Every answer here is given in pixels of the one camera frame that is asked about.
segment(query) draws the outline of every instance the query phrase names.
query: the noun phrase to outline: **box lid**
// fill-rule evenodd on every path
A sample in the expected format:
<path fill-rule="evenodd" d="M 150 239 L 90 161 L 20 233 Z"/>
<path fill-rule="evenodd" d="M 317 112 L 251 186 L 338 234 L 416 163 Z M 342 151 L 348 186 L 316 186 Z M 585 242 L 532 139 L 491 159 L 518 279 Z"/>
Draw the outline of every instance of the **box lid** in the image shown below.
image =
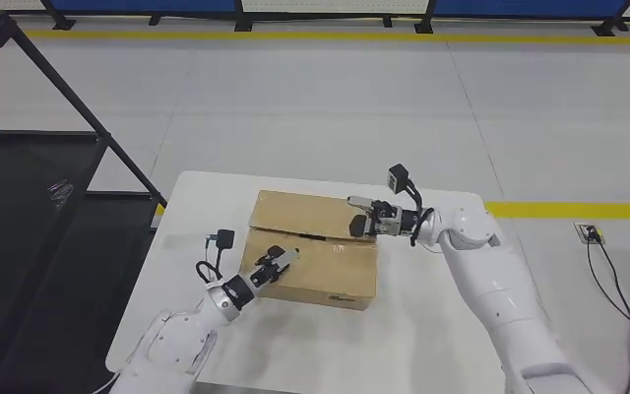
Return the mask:
<path fill-rule="evenodd" d="M 261 190 L 249 226 L 347 240 L 367 240 L 350 235 L 349 224 L 363 212 L 345 199 Z"/>

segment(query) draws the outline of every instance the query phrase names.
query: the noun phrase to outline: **yellow floor line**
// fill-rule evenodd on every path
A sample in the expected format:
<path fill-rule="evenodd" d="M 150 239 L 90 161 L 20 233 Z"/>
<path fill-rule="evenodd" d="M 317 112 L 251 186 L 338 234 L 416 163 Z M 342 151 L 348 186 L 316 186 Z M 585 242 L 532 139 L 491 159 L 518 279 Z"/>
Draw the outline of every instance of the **yellow floor line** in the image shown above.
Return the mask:
<path fill-rule="evenodd" d="M 324 32 L 81 32 L 26 31 L 30 38 L 63 39 L 317 39 L 362 41 L 495 42 L 573 45 L 630 45 L 630 37 L 542 36 L 494 34 L 324 33 Z"/>
<path fill-rule="evenodd" d="M 496 218 L 630 220 L 630 204 L 487 201 L 485 207 Z M 163 213 L 158 206 L 156 215 Z"/>

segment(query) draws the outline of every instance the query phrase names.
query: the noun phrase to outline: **metal post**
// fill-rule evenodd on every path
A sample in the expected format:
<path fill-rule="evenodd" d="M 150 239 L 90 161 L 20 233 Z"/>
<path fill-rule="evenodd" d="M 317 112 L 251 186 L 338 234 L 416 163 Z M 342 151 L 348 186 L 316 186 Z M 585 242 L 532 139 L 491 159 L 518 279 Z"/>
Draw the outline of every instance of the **metal post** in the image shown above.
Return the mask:
<path fill-rule="evenodd" d="M 33 45 L 29 38 L 22 32 L 15 21 L 9 19 L 14 25 L 13 40 L 20 46 L 25 54 L 32 60 L 32 62 L 41 70 L 41 72 L 48 78 L 50 82 L 61 92 L 64 98 L 69 101 L 72 106 L 83 116 L 84 119 L 92 126 L 96 134 L 105 140 L 109 140 L 109 148 L 118 156 L 118 158 L 127 165 L 127 167 L 133 172 L 134 175 L 142 182 L 142 184 L 149 190 L 149 192 L 159 200 L 159 203 L 165 208 L 166 200 L 159 194 L 158 190 L 147 178 L 146 175 L 138 168 L 138 166 L 131 160 L 131 158 L 123 151 L 118 145 L 116 140 L 113 139 L 111 134 L 105 129 L 105 127 L 96 119 L 95 115 L 88 109 L 88 107 L 81 101 L 77 94 L 70 88 L 66 81 L 61 78 L 59 73 L 52 67 L 48 60 L 39 52 L 39 50 Z"/>
<path fill-rule="evenodd" d="M 236 17 L 236 24 L 234 25 L 235 32 L 251 32 L 254 22 L 245 17 L 243 11 L 242 0 L 234 0 L 234 15 Z"/>
<path fill-rule="evenodd" d="M 592 26 L 591 29 L 595 32 L 595 34 L 599 36 L 614 36 L 612 32 L 612 28 L 615 26 L 623 25 L 623 14 L 630 8 L 630 0 L 625 0 L 617 13 L 612 16 L 612 18 L 608 18 L 599 26 Z"/>
<path fill-rule="evenodd" d="M 160 19 L 160 15 L 151 15 L 151 18 L 149 19 L 149 26 L 157 26 Z"/>
<path fill-rule="evenodd" d="M 9 18 L 9 14 L 0 11 L 0 48 L 3 47 L 11 38 L 11 35 L 13 35 L 12 22 L 11 18 Z"/>
<path fill-rule="evenodd" d="M 41 0 L 41 4 L 46 9 L 46 12 L 55 21 L 55 26 L 52 28 L 54 31 L 68 31 L 71 29 L 77 21 L 67 20 L 57 9 L 52 5 L 50 0 Z"/>
<path fill-rule="evenodd" d="M 429 4 L 426 5 L 424 17 L 422 17 L 422 21 L 420 21 L 419 24 L 413 25 L 416 33 L 433 34 L 433 28 L 431 27 L 431 18 L 433 18 L 436 3 L 437 0 L 429 0 Z"/>

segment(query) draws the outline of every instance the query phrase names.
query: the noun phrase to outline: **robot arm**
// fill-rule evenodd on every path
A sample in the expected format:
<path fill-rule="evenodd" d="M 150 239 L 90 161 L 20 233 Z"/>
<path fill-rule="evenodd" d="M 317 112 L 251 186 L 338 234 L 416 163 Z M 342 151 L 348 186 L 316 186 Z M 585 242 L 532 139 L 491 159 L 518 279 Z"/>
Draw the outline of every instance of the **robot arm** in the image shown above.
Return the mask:
<path fill-rule="evenodd" d="M 261 289 L 275 282 L 298 252 L 272 246 L 251 272 L 223 284 L 209 283 L 195 310 L 161 312 L 125 362 L 110 393 L 191 392 L 215 345 L 217 329 L 231 323 Z"/>
<path fill-rule="evenodd" d="M 365 211 L 351 222 L 350 233 L 416 235 L 426 245 L 440 244 L 460 295 L 487 330 L 501 360 L 506 393 L 606 393 L 598 382 L 587 384 L 556 343 L 541 318 L 532 276 L 492 215 L 482 206 L 422 208 L 405 168 L 395 165 L 389 175 L 390 188 L 395 193 L 406 190 L 416 210 L 348 197 L 350 205 Z"/>

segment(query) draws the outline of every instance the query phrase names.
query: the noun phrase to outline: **cable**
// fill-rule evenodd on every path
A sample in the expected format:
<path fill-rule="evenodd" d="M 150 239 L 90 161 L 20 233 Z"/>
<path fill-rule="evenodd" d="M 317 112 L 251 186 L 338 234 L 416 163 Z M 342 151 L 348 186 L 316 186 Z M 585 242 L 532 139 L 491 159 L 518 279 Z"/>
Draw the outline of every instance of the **cable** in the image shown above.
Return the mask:
<path fill-rule="evenodd" d="M 420 228 L 422 227 L 422 224 L 424 223 L 424 221 L 426 221 L 426 218 L 428 218 L 428 216 L 433 213 L 433 211 L 435 211 L 433 208 L 427 208 L 426 210 L 424 210 L 424 213 L 422 215 L 420 214 L 420 212 L 418 212 L 418 220 L 415 224 L 415 229 L 413 229 L 413 234 L 410 238 L 411 246 L 415 246 L 415 240 L 420 234 Z"/>
<path fill-rule="evenodd" d="M 212 282 L 211 281 L 212 275 L 206 276 L 206 274 L 204 274 L 203 271 L 201 270 L 201 267 L 206 267 L 210 271 L 214 272 L 215 275 L 217 276 L 217 280 L 221 280 L 223 278 L 223 275 L 221 275 L 221 273 L 217 270 L 217 268 L 213 267 L 212 264 L 210 264 L 207 261 L 199 261 L 197 264 L 195 264 L 195 270 L 197 271 L 197 275 L 199 275 L 199 277 L 202 279 L 202 281 L 204 281 L 206 285 Z"/>
<path fill-rule="evenodd" d="M 98 394 L 102 390 L 106 389 L 111 383 L 114 382 L 114 380 L 116 380 L 118 378 L 118 376 L 120 376 L 120 371 L 114 373 L 114 375 L 111 376 L 111 379 L 109 379 L 109 381 L 107 381 L 107 383 L 105 383 L 102 386 L 100 386 L 100 388 L 97 389 L 97 391 L 93 391 L 92 394 Z"/>
<path fill-rule="evenodd" d="M 614 264 L 612 264 L 610 257 L 608 257 L 608 252 L 606 252 L 606 248 L 603 247 L 603 243 L 601 243 L 601 241 L 598 240 L 598 244 L 599 244 L 599 247 L 601 248 L 601 251 L 603 252 L 603 255 L 606 256 L 606 260 L 608 260 L 608 265 L 610 266 L 610 269 L 612 270 L 612 276 L 614 278 L 614 286 L 617 288 L 617 292 L 619 293 L 621 302 L 623 302 L 623 305 L 626 307 L 626 311 L 628 312 L 628 315 L 630 316 L 630 306 L 628 306 L 626 297 L 623 295 L 623 292 L 621 291 L 621 287 L 619 286 L 619 277 L 617 276 L 617 270 L 614 268 Z"/>
<path fill-rule="evenodd" d="M 217 269 L 217 272 L 219 272 L 219 264 L 221 263 L 221 253 L 222 252 L 223 252 L 223 249 L 219 249 L 219 251 L 217 252 L 217 262 L 215 263 L 215 268 Z"/>
<path fill-rule="evenodd" d="M 431 252 L 431 253 L 433 253 L 433 254 L 444 254 L 443 252 L 438 252 L 437 250 L 431 250 L 431 249 L 429 249 L 429 247 L 428 247 L 427 245 L 425 245 L 424 243 L 422 243 L 422 242 L 420 243 L 420 246 L 422 246 L 423 248 L 425 248 L 425 249 L 426 249 L 426 251 L 429 251 L 429 252 Z"/>
<path fill-rule="evenodd" d="M 593 269 L 593 263 L 591 262 L 591 240 L 590 239 L 587 239 L 587 257 L 589 259 L 589 268 L 591 268 L 591 274 L 593 275 L 593 279 L 595 279 L 595 283 L 598 284 L 598 287 L 601 290 L 601 292 L 603 293 L 603 296 L 606 297 L 608 302 L 610 302 L 610 304 L 612 306 L 614 306 L 614 308 L 617 309 L 619 311 L 619 313 L 621 313 L 623 315 L 623 317 L 625 317 L 626 319 L 630 320 L 630 315 L 624 313 L 624 311 L 621 310 L 621 308 L 619 306 L 617 306 L 617 304 L 610 298 L 610 296 L 608 295 L 606 290 L 604 290 L 603 287 L 601 286 L 601 283 L 598 280 L 598 276 L 595 274 L 595 270 Z"/>
<path fill-rule="evenodd" d="M 617 270 L 614 267 L 614 264 L 612 264 L 612 260 L 610 260 L 610 257 L 608 256 L 608 252 L 606 251 L 606 248 L 603 247 L 603 243 L 601 243 L 601 237 L 599 236 L 598 231 L 593 226 L 588 227 L 587 230 L 589 231 L 587 235 L 587 257 L 589 259 L 589 267 L 591 268 L 591 274 L 593 274 L 593 278 L 595 279 L 595 282 L 598 284 L 599 289 L 601 290 L 603 295 L 606 297 L 608 302 L 610 302 L 610 304 L 612 304 L 612 306 L 614 306 L 614 308 L 617 309 L 619 313 L 623 315 L 623 317 L 630 320 L 630 306 L 628 306 L 626 297 L 623 294 L 623 291 L 621 290 L 621 286 L 619 286 L 619 277 L 617 276 Z M 610 296 L 608 296 L 608 293 L 603 289 L 603 287 L 599 283 L 597 275 L 595 275 L 595 271 L 593 269 L 593 263 L 591 262 L 591 240 L 592 239 L 594 239 L 595 242 L 599 244 L 599 247 L 601 248 L 603 255 L 606 257 L 606 261 L 608 262 L 608 265 L 610 266 L 610 269 L 612 270 L 612 277 L 614 278 L 614 286 L 617 289 L 617 293 L 619 294 L 619 297 L 621 298 L 621 302 L 623 302 L 623 306 L 625 306 L 626 308 L 627 314 L 624 313 L 623 310 L 621 310 L 621 308 L 617 306 L 617 304 L 614 301 L 612 301 L 612 299 L 610 299 Z M 628 376 L 628 380 L 626 381 L 626 387 L 623 390 L 623 392 L 624 394 L 630 394 L 630 376 Z"/>

